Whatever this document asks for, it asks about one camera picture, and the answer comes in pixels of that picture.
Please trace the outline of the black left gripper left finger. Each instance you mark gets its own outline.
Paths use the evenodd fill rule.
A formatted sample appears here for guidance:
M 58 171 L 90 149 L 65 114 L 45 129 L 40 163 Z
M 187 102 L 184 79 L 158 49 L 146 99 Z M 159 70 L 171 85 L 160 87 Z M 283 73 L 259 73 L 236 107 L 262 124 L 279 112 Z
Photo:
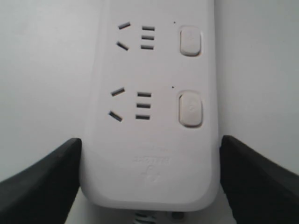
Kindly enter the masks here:
M 64 224 L 79 184 L 82 141 L 71 138 L 0 183 L 2 224 Z

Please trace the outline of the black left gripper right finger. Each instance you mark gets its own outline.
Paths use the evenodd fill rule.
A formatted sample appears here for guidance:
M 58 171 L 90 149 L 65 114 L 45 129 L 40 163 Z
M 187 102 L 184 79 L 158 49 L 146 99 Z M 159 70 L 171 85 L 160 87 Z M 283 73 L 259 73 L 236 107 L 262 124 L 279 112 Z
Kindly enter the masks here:
M 299 176 L 237 138 L 223 136 L 221 185 L 238 224 L 297 224 Z

